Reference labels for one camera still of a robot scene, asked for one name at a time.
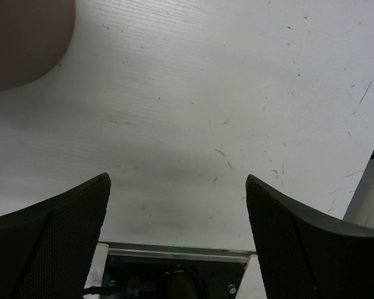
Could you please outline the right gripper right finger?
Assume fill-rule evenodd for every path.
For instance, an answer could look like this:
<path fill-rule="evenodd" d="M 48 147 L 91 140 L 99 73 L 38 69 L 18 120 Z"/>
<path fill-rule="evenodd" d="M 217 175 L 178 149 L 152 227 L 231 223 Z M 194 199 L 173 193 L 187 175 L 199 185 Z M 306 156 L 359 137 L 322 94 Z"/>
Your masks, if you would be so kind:
<path fill-rule="evenodd" d="M 251 174 L 246 204 L 267 298 L 374 298 L 374 229 L 313 209 Z"/>

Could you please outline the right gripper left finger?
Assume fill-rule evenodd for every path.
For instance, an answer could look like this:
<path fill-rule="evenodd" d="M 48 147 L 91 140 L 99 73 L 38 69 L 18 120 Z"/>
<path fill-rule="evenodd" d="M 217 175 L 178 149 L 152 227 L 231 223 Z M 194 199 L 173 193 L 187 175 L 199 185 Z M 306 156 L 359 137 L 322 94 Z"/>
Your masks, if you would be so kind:
<path fill-rule="evenodd" d="M 0 216 L 0 298 L 81 298 L 110 188 L 102 173 Z"/>

